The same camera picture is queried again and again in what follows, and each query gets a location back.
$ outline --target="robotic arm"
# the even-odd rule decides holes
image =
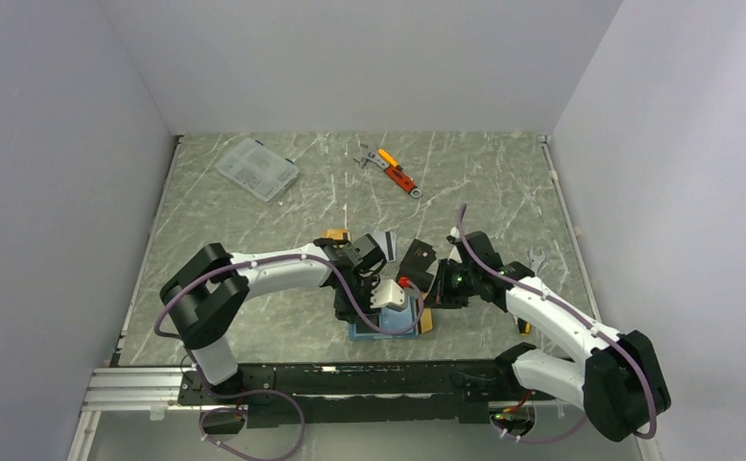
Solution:
[[[455,229],[448,240],[455,251],[439,261],[426,306],[461,308],[469,298],[479,296],[539,328],[571,358],[518,344],[494,362],[507,387],[542,391],[583,409],[593,425],[614,441],[649,421],[648,394],[656,414],[669,407],[661,368],[646,336],[638,331],[621,334],[591,319],[559,299],[519,262],[503,265],[483,232],[464,239]],[[318,239],[297,249],[262,255],[229,254],[222,245],[211,244],[164,285],[160,297],[177,328],[179,335],[174,337],[194,354],[213,390],[228,394],[240,390],[242,377],[224,335],[243,302],[288,288],[330,286],[336,291],[337,319],[369,323],[381,307],[402,310],[408,304],[401,286],[377,275],[385,259],[369,235],[352,243]],[[553,305],[548,297],[570,309]],[[161,320],[156,322],[156,332]],[[646,379],[638,379],[624,355],[635,360]]]

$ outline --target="transparent container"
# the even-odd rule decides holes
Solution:
[[[285,190],[299,174],[292,161],[248,137],[229,149],[214,167],[265,202]]]

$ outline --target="plastic case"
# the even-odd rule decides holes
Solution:
[[[292,161],[249,137],[228,150],[214,167],[265,202],[288,187],[299,174],[299,168]]]

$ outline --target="table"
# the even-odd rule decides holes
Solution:
[[[245,137],[259,139],[290,158],[300,176],[270,203],[230,182],[214,163]],[[387,149],[422,189],[413,199],[382,171],[353,161],[359,138]],[[484,231],[504,262],[528,264],[528,249],[542,247],[540,276],[590,313],[565,217],[549,167],[534,133],[216,133],[183,136],[156,217],[129,321],[121,365],[179,364],[180,341],[152,334],[162,308],[157,292],[203,245],[264,253],[296,248],[327,228],[351,235],[393,231],[403,252],[412,239],[445,257],[445,236],[455,211],[468,203],[467,231]],[[383,277],[392,277],[389,264]],[[250,300],[227,338],[241,362],[353,362],[494,358],[521,337],[513,319],[472,300],[459,310],[433,311],[432,331],[411,340],[351,342],[348,325],[335,320],[333,291],[295,289]],[[164,328],[174,330],[170,321]]]

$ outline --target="pliers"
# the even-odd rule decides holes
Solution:
[[[368,161],[372,162],[384,170],[384,173],[410,197],[419,199],[423,195],[412,178],[403,171],[403,168],[387,151],[368,141],[360,141],[358,145],[361,146],[361,153],[355,156],[355,160],[361,164],[362,168],[367,166]]]

